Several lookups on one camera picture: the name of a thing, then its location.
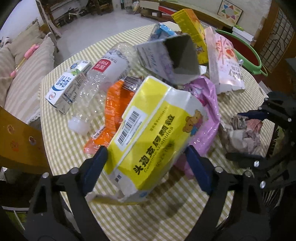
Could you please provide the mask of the pink plastic bag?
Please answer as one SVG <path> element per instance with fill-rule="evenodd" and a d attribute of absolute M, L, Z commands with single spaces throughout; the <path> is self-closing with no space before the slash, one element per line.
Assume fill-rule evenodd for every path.
<path fill-rule="evenodd" d="M 217 101 L 216 87 L 205 76 L 199 76 L 184 86 L 202 104 L 206 116 L 194 125 L 193 135 L 189 141 L 200 156 L 206 156 L 217 135 L 220 124 L 220 114 Z"/>

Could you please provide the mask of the wooden lattice screen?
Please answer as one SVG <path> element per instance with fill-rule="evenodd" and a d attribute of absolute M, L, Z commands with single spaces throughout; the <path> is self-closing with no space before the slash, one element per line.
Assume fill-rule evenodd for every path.
<path fill-rule="evenodd" d="M 294 1 L 271 1 L 268 15 L 262 18 L 254 49 L 261 60 L 260 72 L 265 77 L 275 70 L 295 40 L 294 6 Z"/>

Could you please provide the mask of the beige striped sofa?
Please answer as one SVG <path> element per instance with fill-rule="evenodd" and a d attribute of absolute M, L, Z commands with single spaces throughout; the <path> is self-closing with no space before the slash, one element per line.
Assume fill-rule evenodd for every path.
<path fill-rule="evenodd" d="M 11 78 L 10 74 L 34 44 L 40 47 Z M 26 124 L 40 120 L 40 86 L 54 69 L 55 54 L 55 37 L 51 32 L 44 34 L 38 20 L 1 48 L 1 107 Z"/>

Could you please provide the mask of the yellow checkered tablecloth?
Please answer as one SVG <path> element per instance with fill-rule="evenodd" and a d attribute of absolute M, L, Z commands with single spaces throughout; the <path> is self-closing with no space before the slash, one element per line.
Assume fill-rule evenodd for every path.
<path fill-rule="evenodd" d="M 49 104 L 45 95 L 58 77 L 76 60 L 88 60 L 94 64 L 106 51 L 118 42 L 132 45 L 148 40 L 155 24 L 138 27 L 99 41 L 68 57 L 47 74 L 40 87 L 41 126 L 46 154 L 53 175 L 67 173 L 79 167 L 90 157 L 83 153 L 88 136 L 77 135 L 67 127 L 73 108 L 63 115 Z M 219 113 L 226 123 L 237 113 L 257 109 L 267 97 L 250 73 L 242 69 L 245 90 L 229 95 L 218 95 Z M 274 123 L 264 120 L 260 131 L 265 156 L 273 135 Z M 234 164 L 225 159 L 224 148 L 216 136 L 207 157 L 214 166 L 221 166 L 229 173 L 242 174 Z M 112 195 L 117 188 L 103 173 L 96 184 L 95 193 Z M 208 195 L 201 191 L 195 180 L 172 167 L 161 183 L 153 189 L 146 202 L 139 205 L 113 205 L 90 202 L 90 209 L 110 240 L 184 240 L 200 216 Z"/>

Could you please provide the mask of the wooden TV cabinet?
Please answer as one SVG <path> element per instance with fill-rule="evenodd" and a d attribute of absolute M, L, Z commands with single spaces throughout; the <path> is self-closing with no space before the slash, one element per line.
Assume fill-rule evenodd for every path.
<path fill-rule="evenodd" d="M 226 18 L 183 1 L 139 1 L 139 7 L 141 16 L 159 22 L 172 21 L 178 24 L 181 20 L 188 18 L 199 22 L 203 28 L 213 27 L 226 32 L 231 31 L 235 26 Z"/>

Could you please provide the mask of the white blue milk carton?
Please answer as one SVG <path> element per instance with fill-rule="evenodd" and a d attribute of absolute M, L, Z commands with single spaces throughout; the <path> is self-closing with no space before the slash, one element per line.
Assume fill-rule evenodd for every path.
<path fill-rule="evenodd" d="M 73 62 L 52 85 L 45 99 L 57 111 L 66 114 L 80 93 L 81 86 L 86 81 L 86 73 L 91 67 L 90 61 Z"/>

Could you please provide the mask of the white blue open carton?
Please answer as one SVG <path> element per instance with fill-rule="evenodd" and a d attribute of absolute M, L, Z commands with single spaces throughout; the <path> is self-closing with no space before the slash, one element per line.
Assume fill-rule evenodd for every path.
<path fill-rule="evenodd" d="M 200 75 L 198 56 L 187 34 L 147 41 L 135 46 L 141 66 L 172 85 L 185 85 Z"/>

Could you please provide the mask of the yellow white medicine box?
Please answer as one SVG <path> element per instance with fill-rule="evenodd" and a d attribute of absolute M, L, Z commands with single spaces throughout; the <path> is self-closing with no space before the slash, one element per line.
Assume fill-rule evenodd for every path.
<path fill-rule="evenodd" d="M 87 201 L 146 201 L 189 144 L 194 125 L 206 115 L 201 102 L 190 92 L 175 89 L 153 76 L 145 78 L 107 148 L 104 173 L 118 192 L 92 192 Z"/>

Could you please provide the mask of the blue white snack wrapper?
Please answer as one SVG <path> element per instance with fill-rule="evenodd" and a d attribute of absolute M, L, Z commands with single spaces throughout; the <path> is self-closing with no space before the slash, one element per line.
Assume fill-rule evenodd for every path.
<path fill-rule="evenodd" d="M 162 23 L 155 24 L 148 41 L 163 40 L 177 36 L 177 33 Z"/>

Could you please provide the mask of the Chinese checkers board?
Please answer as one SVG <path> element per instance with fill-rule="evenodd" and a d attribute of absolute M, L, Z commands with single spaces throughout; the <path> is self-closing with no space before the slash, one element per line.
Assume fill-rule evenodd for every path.
<path fill-rule="evenodd" d="M 217 15 L 226 20 L 229 24 L 236 25 L 243 13 L 243 10 L 230 1 L 222 0 Z"/>

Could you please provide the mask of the clear plastic bottle red label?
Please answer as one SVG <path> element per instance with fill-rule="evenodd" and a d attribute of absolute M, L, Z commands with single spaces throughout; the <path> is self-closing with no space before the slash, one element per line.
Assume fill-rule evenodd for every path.
<path fill-rule="evenodd" d="M 111 47 L 87 72 L 86 81 L 73 104 L 68 128 L 80 135 L 90 131 L 90 124 L 101 111 L 109 87 L 126 78 L 137 61 L 133 45 L 121 42 Z"/>

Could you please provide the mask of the brown white paper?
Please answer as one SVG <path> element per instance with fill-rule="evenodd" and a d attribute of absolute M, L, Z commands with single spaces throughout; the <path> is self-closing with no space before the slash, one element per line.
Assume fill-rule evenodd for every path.
<path fill-rule="evenodd" d="M 262 150 L 260 131 L 263 121 L 234 115 L 229 122 L 220 121 L 219 137 L 227 153 L 259 155 Z"/>

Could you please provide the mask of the pink toy wand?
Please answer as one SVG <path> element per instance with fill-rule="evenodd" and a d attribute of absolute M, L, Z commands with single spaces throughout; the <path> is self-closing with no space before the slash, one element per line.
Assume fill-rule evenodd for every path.
<path fill-rule="evenodd" d="M 40 47 L 40 45 L 34 44 L 31 48 L 24 54 L 22 61 L 15 68 L 15 70 L 10 74 L 11 78 L 15 78 L 17 73 L 20 71 L 24 63 L 33 55 L 33 53 Z"/>

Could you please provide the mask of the yellow cardboard box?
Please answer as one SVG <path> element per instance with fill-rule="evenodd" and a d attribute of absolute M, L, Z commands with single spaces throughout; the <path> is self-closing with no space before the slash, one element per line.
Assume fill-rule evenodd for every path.
<path fill-rule="evenodd" d="M 188 34 L 196 45 L 199 64 L 208 63 L 204 28 L 192 9 L 182 9 L 171 15 L 183 33 Z"/>

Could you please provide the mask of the red bin green rim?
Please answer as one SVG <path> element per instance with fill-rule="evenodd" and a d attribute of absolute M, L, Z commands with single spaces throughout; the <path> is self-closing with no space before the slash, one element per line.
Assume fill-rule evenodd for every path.
<path fill-rule="evenodd" d="M 261 62 L 261 59 L 255 49 L 250 44 L 241 40 L 237 36 L 225 32 L 223 30 L 216 29 L 216 32 L 224 36 L 232 43 L 235 54 L 239 60 L 243 60 L 243 67 L 249 71 L 252 75 L 268 76 L 267 70 Z"/>

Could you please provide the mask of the pink Pocky snack box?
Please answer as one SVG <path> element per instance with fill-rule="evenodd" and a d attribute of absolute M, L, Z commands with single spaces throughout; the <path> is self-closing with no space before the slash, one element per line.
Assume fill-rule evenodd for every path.
<path fill-rule="evenodd" d="M 210 80 L 216 93 L 244 90 L 244 80 L 239 60 L 232 43 L 212 27 L 204 30 L 207 45 Z"/>

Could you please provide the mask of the wooden chair back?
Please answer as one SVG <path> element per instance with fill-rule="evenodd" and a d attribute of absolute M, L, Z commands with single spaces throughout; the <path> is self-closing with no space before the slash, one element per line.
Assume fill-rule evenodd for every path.
<path fill-rule="evenodd" d="M 1 166 L 30 174 L 51 173 L 42 133 L 1 108 Z"/>

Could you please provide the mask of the orange plastic wrapper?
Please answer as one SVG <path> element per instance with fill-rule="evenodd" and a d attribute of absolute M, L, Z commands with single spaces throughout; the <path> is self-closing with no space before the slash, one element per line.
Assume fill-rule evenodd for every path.
<path fill-rule="evenodd" d="M 108 147 L 122 123 L 122 115 L 137 91 L 140 82 L 119 80 L 107 91 L 104 109 L 105 124 L 85 144 L 83 152 L 95 154 L 101 146 Z"/>

